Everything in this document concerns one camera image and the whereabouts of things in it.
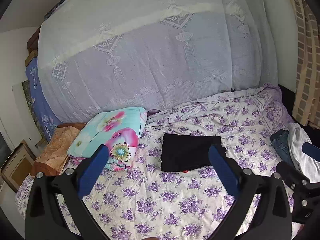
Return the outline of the white garment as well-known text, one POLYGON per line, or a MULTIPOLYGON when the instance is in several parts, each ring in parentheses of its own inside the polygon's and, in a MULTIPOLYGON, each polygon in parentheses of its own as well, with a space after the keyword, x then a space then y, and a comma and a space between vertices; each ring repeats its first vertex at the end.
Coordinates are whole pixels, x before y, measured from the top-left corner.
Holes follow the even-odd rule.
POLYGON ((297 123, 290 123, 288 129, 289 135, 287 142, 294 167, 309 178, 310 183, 318 183, 319 161, 302 151, 302 146, 305 142, 312 143, 309 136, 297 123))

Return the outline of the orange brown pillow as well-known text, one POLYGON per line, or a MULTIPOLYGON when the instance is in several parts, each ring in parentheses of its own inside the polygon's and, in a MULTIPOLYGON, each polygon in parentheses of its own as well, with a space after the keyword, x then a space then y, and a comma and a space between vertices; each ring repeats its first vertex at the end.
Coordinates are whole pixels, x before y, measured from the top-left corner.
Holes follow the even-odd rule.
POLYGON ((61 173, 68 160, 67 151, 85 123, 67 123, 57 126, 49 144, 36 158, 31 168, 30 175, 35 178, 39 172, 46 176, 57 176, 61 173))

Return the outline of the purple floral bed sheet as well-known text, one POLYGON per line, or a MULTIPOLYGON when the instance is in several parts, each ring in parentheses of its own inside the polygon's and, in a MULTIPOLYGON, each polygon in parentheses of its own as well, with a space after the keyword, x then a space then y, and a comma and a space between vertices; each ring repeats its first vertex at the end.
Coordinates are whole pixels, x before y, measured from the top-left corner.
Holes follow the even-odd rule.
POLYGON ((219 136, 241 168, 270 176, 280 157, 270 137, 292 122, 279 87, 221 93, 148 117, 132 167, 104 169, 84 204, 111 239, 206 239, 233 204, 215 170, 163 172, 165 134, 219 136))

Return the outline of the folded turquoise pink floral quilt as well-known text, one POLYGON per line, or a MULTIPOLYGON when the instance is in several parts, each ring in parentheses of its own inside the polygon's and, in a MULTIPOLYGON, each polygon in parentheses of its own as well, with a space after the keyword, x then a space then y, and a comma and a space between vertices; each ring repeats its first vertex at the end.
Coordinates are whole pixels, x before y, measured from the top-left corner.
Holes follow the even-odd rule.
POLYGON ((133 165, 146 121, 147 111, 142 107, 101 112, 84 126, 67 154, 89 158, 100 145, 105 145, 109 152, 105 168, 111 171, 128 170, 133 165))

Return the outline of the wooden framed board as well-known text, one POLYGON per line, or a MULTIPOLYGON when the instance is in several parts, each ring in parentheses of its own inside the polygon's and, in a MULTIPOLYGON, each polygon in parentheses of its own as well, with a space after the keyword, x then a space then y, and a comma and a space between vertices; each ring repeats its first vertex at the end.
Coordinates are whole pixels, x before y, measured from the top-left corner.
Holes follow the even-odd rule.
POLYGON ((31 172, 35 159, 36 156, 22 140, 1 166, 2 178, 15 193, 31 172))

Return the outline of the black pants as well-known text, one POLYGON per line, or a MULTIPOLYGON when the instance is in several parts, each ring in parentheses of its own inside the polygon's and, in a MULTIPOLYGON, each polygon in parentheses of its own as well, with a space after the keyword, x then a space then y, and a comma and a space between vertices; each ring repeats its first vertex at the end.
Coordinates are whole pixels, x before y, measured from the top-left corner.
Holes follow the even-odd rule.
POLYGON ((214 146, 218 153, 225 153, 219 136, 163 135, 161 171, 184 172, 209 166, 209 149, 214 146))

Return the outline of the blue patterned mattress edge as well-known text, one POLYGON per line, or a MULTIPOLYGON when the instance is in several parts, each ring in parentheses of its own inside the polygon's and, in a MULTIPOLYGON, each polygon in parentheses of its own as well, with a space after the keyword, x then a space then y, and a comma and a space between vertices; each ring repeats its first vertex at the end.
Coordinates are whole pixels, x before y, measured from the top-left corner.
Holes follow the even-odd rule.
POLYGON ((37 58, 33 58, 25 70, 30 83, 30 95, 36 117, 48 142, 61 124, 44 97, 37 69, 37 58))

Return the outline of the dark blue jeans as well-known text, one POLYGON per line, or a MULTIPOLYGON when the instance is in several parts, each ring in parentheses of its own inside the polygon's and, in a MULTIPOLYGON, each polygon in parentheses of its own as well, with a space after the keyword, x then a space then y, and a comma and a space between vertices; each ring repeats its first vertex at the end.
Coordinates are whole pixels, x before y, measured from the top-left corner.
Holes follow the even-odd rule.
POLYGON ((273 148, 276 150, 276 153, 280 156, 281 160, 294 167, 289 152, 289 145, 287 141, 288 135, 288 131, 280 129, 270 136, 270 141, 273 148))

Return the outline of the brown striped curtain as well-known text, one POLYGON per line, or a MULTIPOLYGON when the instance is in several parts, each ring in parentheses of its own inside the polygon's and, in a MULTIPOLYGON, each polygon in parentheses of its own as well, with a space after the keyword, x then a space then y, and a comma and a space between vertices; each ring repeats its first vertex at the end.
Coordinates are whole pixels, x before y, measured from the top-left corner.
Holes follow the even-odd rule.
POLYGON ((298 58, 293 117, 319 128, 319 23, 305 0, 290 0, 296 17, 298 58))

